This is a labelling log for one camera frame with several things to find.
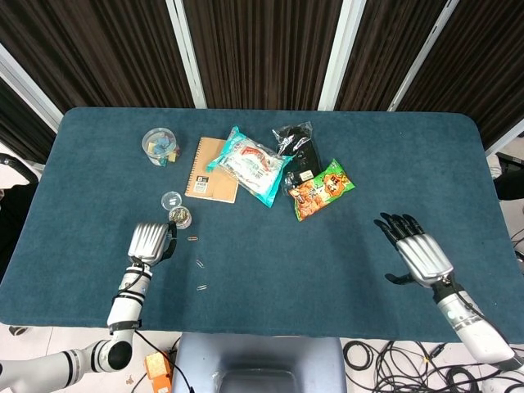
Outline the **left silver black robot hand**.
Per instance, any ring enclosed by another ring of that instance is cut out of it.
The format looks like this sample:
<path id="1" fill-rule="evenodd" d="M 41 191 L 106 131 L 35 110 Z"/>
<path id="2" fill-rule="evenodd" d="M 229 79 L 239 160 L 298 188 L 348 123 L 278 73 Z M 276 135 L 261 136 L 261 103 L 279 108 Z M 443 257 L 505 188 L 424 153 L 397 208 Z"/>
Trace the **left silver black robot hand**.
<path id="1" fill-rule="evenodd" d="M 131 263 L 153 267 L 170 259 L 176 246 L 175 223 L 139 223 L 133 232 L 128 258 Z"/>

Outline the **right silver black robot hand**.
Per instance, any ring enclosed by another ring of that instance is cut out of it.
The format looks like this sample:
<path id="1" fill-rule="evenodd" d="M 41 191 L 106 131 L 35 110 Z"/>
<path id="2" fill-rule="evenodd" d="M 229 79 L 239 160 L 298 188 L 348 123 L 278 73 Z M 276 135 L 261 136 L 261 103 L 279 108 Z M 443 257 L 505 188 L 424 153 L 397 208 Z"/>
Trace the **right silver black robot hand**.
<path id="1" fill-rule="evenodd" d="M 416 282 L 430 288 L 438 282 L 450 282 L 454 267 L 436 240 L 427 234 L 411 215 L 380 213 L 373 222 L 397 250 L 409 272 L 403 276 L 387 273 L 385 278 L 395 285 Z"/>

